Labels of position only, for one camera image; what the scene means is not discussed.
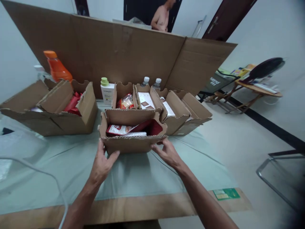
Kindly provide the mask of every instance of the hand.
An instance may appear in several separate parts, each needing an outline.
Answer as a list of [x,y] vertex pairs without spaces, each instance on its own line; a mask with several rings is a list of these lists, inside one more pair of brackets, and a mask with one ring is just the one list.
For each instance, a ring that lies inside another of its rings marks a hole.
[[184,162],[175,150],[175,147],[167,138],[163,139],[162,142],[158,144],[163,144],[162,150],[156,145],[151,145],[151,148],[166,162],[166,164],[173,167],[175,170],[184,165]]
[[105,157],[104,143],[101,139],[98,142],[98,151],[93,162],[92,170],[88,181],[93,185],[101,185],[106,180],[109,171],[120,155],[120,151],[113,152],[109,158]]

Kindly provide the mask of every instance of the orange bottle cap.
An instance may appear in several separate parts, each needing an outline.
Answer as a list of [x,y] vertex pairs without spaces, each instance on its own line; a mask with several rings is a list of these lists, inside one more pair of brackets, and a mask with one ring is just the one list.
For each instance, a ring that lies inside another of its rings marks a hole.
[[47,58],[57,58],[57,55],[54,51],[44,51],[44,54]]

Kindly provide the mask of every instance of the black fan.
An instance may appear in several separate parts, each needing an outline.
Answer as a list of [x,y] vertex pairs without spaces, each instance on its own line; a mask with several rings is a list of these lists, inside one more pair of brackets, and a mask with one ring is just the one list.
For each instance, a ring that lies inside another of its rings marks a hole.
[[262,63],[260,63],[258,66],[256,66],[249,74],[249,77],[247,77],[244,80],[241,80],[242,83],[251,83],[255,79],[261,79],[264,78],[275,71],[282,68],[285,64],[285,61],[281,57],[275,57],[268,59]]

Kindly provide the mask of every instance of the green bottle cap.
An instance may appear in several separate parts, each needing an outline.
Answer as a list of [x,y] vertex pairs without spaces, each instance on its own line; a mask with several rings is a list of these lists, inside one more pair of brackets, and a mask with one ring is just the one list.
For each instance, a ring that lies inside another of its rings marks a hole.
[[107,80],[106,77],[102,77],[101,85],[102,85],[102,86],[108,86],[108,85],[109,85],[109,82],[108,82],[108,80]]

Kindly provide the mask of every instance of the wooden table frame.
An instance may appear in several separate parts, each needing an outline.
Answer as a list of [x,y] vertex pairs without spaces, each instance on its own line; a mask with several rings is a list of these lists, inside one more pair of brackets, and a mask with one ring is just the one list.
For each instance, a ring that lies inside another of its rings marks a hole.
[[265,96],[265,95],[269,95],[269,96],[273,96],[273,97],[282,97],[282,96],[283,96],[280,92],[278,92],[278,93],[276,93],[276,94],[273,94],[273,93],[268,92],[268,91],[266,91],[266,90],[264,90],[264,89],[262,89],[262,88],[256,87],[256,86],[254,86],[254,85],[252,85],[252,84],[245,84],[245,83],[242,83],[242,82],[240,82],[239,80],[234,81],[234,84],[235,84],[235,85],[234,85],[234,88],[232,89],[232,91],[223,97],[224,99],[226,99],[224,103],[228,102],[229,98],[232,96],[232,94],[233,94],[234,92],[238,91],[239,89],[241,89],[241,88],[243,88],[243,87],[245,87],[245,88],[247,88],[247,89],[249,89],[249,90],[252,90],[254,93],[257,93],[258,95],[257,95],[254,99],[252,99],[251,101],[246,102],[246,103],[244,103],[244,104],[242,104],[242,105],[240,105],[240,106],[238,106],[238,107],[235,107],[234,109],[232,109],[232,110],[226,112],[226,114],[229,114],[230,112],[235,111],[235,110],[237,110],[237,109],[239,109],[239,110],[241,111],[241,114],[243,114],[243,113],[245,113],[245,112],[246,112],[246,111],[247,111],[247,110],[248,110],[248,109],[258,100],[258,99],[259,99],[259,98],[261,98],[261,97],[263,97],[263,96]]
[[[219,201],[226,212],[252,210],[240,188],[240,198]],[[0,228],[52,228],[59,225],[64,206],[52,206],[0,215]],[[123,197],[95,201],[86,225],[141,221],[197,215],[186,192],[143,197]]]

